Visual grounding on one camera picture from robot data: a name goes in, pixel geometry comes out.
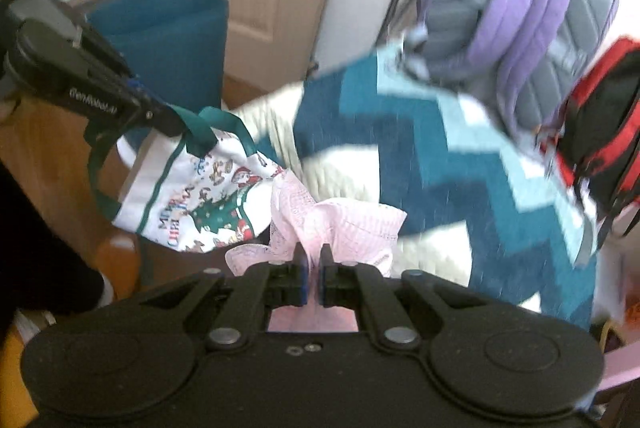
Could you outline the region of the pink paper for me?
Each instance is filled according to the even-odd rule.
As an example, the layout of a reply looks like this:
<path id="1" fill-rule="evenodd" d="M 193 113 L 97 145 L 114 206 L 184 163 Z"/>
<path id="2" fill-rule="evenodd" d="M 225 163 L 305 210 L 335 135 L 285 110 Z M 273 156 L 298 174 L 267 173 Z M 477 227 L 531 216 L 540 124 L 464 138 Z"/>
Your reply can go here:
<path id="1" fill-rule="evenodd" d="M 270 240 L 244 244 L 226 253 L 235 276 L 262 262 L 290 261 L 301 245 L 309 262 L 309 295 L 303 307 L 279 307 L 268 330 L 278 333 L 348 333 L 357 329 L 355 313 L 319 302 L 320 250 L 331 247 L 337 262 L 362 262 L 383 276 L 392 273 L 394 250 L 405 211 L 382 203 L 345 197 L 317 201 L 290 171 L 279 175 L 271 196 Z"/>

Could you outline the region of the white Christmas tote bag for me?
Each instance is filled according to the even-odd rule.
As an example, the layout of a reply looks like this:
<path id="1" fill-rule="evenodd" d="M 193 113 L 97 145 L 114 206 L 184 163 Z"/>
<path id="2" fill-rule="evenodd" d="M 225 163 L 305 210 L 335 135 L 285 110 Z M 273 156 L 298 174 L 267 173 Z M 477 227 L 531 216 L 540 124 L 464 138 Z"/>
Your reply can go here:
<path id="1" fill-rule="evenodd" d="M 175 110 L 184 130 L 145 137 L 118 198 L 99 174 L 118 136 L 88 127 L 88 177 L 96 205 L 119 229 L 178 252 L 245 243 L 271 223 L 273 183 L 282 168 L 264 155 L 234 114 Z"/>

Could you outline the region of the teal trash bin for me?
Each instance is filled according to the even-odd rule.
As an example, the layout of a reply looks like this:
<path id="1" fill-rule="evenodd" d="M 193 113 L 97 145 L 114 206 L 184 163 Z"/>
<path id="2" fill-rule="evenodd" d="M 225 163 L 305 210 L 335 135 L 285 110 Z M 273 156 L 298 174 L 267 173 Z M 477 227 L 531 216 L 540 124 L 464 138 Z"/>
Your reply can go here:
<path id="1" fill-rule="evenodd" d="M 88 21 L 164 102 L 221 106 L 228 0 L 107 0 Z"/>

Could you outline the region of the teal zigzag quilt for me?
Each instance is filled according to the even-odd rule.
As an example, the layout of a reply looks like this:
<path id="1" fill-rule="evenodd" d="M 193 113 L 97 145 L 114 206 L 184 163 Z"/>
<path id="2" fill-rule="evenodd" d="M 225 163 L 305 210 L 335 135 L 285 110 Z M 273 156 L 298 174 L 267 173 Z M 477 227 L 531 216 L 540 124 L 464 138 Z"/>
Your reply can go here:
<path id="1" fill-rule="evenodd" d="M 390 44 L 238 115 L 316 200 L 405 212 L 395 273 L 419 269 L 491 298 L 591 323 L 592 221 L 469 96 L 410 79 Z"/>

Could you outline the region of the red black backpack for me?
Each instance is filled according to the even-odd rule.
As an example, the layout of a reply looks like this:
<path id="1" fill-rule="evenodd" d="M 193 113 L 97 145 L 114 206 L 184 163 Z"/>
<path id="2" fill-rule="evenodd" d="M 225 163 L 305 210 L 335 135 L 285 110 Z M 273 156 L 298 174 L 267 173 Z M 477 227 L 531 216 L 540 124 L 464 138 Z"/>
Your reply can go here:
<path id="1" fill-rule="evenodd" d="M 564 185 L 582 201 L 588 188 L 603 243 L 615 220 L 639 203 L 639 42 L 617 39 L 561 107 L 558 131 L 539 142 Z"/>

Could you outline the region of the purple grey backpack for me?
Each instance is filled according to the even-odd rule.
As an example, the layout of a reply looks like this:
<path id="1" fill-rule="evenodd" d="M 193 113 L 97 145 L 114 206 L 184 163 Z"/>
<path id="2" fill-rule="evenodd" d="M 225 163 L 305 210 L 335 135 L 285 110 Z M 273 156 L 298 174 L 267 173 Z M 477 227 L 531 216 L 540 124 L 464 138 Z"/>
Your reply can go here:
<path id="1" fill-rule="evenodd" d="M 416 0 L 401 62 L 467 91 L 524 140 L 559 116 L 608 32 L 618 0 Z"/>

